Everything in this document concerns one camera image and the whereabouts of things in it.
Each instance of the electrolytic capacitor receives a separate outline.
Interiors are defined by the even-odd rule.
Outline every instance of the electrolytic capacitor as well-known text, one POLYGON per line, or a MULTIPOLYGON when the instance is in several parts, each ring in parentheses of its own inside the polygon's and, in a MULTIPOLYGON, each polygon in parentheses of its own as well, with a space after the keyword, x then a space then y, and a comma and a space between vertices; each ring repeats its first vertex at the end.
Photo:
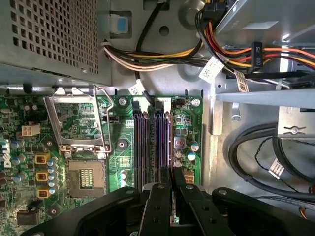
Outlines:
POLYGON ((24 106, 24 110, 25 110, 25 111, 29 111, 30 109, 31 109, 31 107, 30 107, 29 105, 25 105, 25 106, 24 106))
POLYGON ((120 180, 119 181, 119 186, 122 188, 122 187, 125 187, 127 185, 126 181, 124 180, 120 180))
POLYGON ((177 158, 177 159, 181 159, 182 157, 183 157, 183 153, 182 153, 182 151, 176 151, 175 153, 174 153, 174 157, 175 158, 177 158))
POLYGON ((5 178, 0 179, 0 187, 6 185, 7 181, 5 178))
POLYGON ((124 180, 126 178, 127 178, 127 172, 126 171, 120 171, 119 179, 124 180))
POLYGON ((20 154, 16 157, 13 157, 11 162, 13 165, 18 166, 25 161, 26 161, 26 157, 23 154, 20 154))
POLYGON ((47 172, 51 174, 55 172, 57 169, 58 169, 58 165, 53 165, 47 168, 47 172))
POLYGON ((0 172, 0 179, 3 179, 6 177, 6 172, 2 171, 0 172))
POLYGON ((197 143, 197 141, 191 141, 189 143, 190 149, 192 151, 198 151, 199 150, 199 144, 197 143))
POLYGON ((47 161, 47 166, 53 166, 58 162, 58 158, 57 157, 52 157, 50 160, 47 161))
POLYGON ((24 145, 25 145, 24 140, 13 140, 11 142, 11 148, 12 149, 22 148, 22 147, 24 147, 24 145))
POLYGON ((13 177, 13 182, 20 183, 21 181, 25 180, 27 177, 28 175, 24 171, 22 171, 15 177, 13 177))
POLYGON ((55 185, 58 184, 58 182, 59 182, 59 179, 55 178, 54 180, 48 181, 48 186, 51 187, 51 188, 55 187, 55 185))
POLYGON ((54 193, 57 193, 59 189, 60 189, 59 185, 56 184, 54 187, 50 188, 48 191, 50 194, 54 194, 54 193))
POLYGON ((196 154, 193 151, 188 151, 186 153, 186 156, 189 161, 193 161, 194 159, 196 159, 196 154))
POLYGON ((53 173, 48 175, 48 179, 49 180, 54 180, 55 178, 58 177, 58 174, 59 174, 58 171, 55 171, 55 172, 53 172, 53 173))

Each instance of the power supply unit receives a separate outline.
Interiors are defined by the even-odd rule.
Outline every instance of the power supply unit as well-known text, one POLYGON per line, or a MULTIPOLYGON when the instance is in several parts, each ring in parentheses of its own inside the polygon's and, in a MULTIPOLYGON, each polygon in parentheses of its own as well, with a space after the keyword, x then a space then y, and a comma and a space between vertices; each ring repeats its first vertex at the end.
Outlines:
POLYGON ((108 1, 3 0, 0 20, 1 82, 110 85, 108 1))

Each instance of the white connector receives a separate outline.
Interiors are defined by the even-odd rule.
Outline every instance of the white connector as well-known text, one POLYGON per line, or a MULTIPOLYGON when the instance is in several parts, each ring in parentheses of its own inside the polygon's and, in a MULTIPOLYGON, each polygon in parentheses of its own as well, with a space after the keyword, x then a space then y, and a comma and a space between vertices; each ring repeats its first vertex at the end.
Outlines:
POLYGON ((22 125, 22 136, 34 136, 40 134, 40 124, 22 125))

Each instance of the motherboard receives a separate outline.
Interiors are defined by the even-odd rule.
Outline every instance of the motherboard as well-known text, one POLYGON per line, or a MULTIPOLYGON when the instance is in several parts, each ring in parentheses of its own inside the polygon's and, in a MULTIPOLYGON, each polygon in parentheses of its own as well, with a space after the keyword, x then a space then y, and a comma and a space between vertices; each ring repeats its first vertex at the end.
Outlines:
POLYGON ((0 236, 182 167, 200 184, 202 97, 0 96, 0 236))

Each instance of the green circuit board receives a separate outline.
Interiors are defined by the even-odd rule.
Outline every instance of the green circuit board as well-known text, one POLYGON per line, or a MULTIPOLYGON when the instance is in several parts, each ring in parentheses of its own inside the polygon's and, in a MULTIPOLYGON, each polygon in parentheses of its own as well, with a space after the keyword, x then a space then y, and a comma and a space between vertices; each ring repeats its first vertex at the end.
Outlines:
MULTIPOLYGON (((105 96, 97 98, 103 133, 107 138, 108 126, 104 111, 109 101, 105 96)), ((112 96, 114 107, 110 111, 109 123, 113 150, 106 158, 99 159, 86 150, 76 152, 71 158, 60 152, 42 96, 0 96, 0 173, 6 173, 6 183, 2 181, 1 184, 0 178, 0 236, 18 236, 37 224, 103 194, 120 187, 134 186, 134 98, 135 96, 112 96), (119 103, 121 98, 126 100, 124 105, 119 103), (36 125, 40 126, 39 134, 23 135, 22 126, 34 126, 32 132, 36 132, 36 125), (19 147, 12 146, 13 142, 19 143, 19 147), (5 153, 11 157, 11 167, 5 166, 5 153), (13 159, 21 155, 25 159, 14 165, 13 159), (55 161, 55 172, 48 173, 47 160, 55 161), (16 181, 16 176, 21 173, 24 174, 21 175, 21 181, 16 181), (46 179, 54 174, 52 181, 46 179), (53 182, 53 187, 48 186, 50 182, 53 182), (79 183, 80 187, 76 188, 74 183, 79 183), (34 203, 39 204, 38 211, 30 221, 27 209, 34 203)), ((171 101, 171 138, 184 140, 185 145, 180 149, 180 164, 190 179, 187 181, 200 184, 202 98, 173 96, 171 101), (192 105, 195 98, 200 99, 200 105, 192 105), (199 148, 194 152, 195 159, 190 161, 187 153, 191 151, 192 141, 198 143, 199 148)), ((62 123, 63 137, 90 140, 101 136, 95 123, 92 104, 60 103, 55 108, 62 123)))

